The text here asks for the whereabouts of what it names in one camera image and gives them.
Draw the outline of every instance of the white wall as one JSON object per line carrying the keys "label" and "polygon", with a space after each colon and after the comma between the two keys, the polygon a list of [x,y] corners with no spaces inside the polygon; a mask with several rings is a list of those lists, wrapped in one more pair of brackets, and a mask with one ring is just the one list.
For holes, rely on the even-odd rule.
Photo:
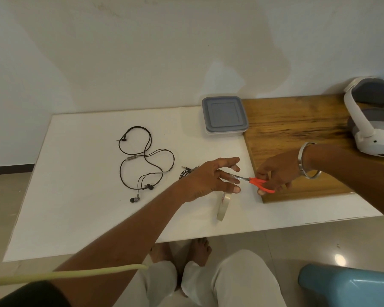
{"label": "white wall", "polygon": [[0,0],[0,166],[34,163],[53,113],[339,92],[361,75],[384,78],[384,0]]}

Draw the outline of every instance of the wooden board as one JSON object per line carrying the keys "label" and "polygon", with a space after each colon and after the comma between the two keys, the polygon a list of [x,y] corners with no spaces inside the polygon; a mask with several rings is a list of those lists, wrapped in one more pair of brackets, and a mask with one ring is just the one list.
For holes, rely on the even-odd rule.
{"label": "wooden board", "polygon": [[[307,141],[335,144],[384,164],[384,158],[357,150],[346,126],[349,113],[342,94],[249,99],[244,100],[243,105],[249,119],[244,138],[255,171],[267,158],[299,148]],[[352,190],[347,186],[322,173],[316,180],[300,177],[293,181],[291,190],[265,195],[263,201],[270,203],[350,192]]]}

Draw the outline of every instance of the blue chair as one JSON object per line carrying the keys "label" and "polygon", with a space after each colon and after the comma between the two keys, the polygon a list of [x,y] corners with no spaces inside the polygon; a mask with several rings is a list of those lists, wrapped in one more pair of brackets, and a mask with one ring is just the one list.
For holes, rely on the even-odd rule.
{"label": "blue chair", "polygon": [[298,283],[329,307],[384,307],[384,273],[377,271],[308,264]]}

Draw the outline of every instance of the green cable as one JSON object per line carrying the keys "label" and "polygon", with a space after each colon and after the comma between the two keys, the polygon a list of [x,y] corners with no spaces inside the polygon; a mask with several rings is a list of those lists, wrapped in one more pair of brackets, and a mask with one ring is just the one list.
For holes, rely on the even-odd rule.
{"label": "green cable", "polygon": [[123,271],[130,271],[134,269],[148,269],[148,266],[141,264],[131,264],[117,267],[87,269],[80,271],[53,271],[44,274],[33,275],[16,275],[0,277],[0,285],[28,283],[34,281],[53,280],[53,279],[65,279],[65,278],[82,278],[106,274],[116,274]]}

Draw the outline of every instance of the black baseboard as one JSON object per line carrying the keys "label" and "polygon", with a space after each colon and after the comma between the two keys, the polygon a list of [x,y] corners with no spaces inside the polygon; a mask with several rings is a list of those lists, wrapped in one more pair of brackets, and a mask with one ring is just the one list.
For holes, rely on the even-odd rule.
{"label": "black baseboard", "polygon": [[20,174],[22,172],[32,172],[35,164],[1,166],[0,174]]}

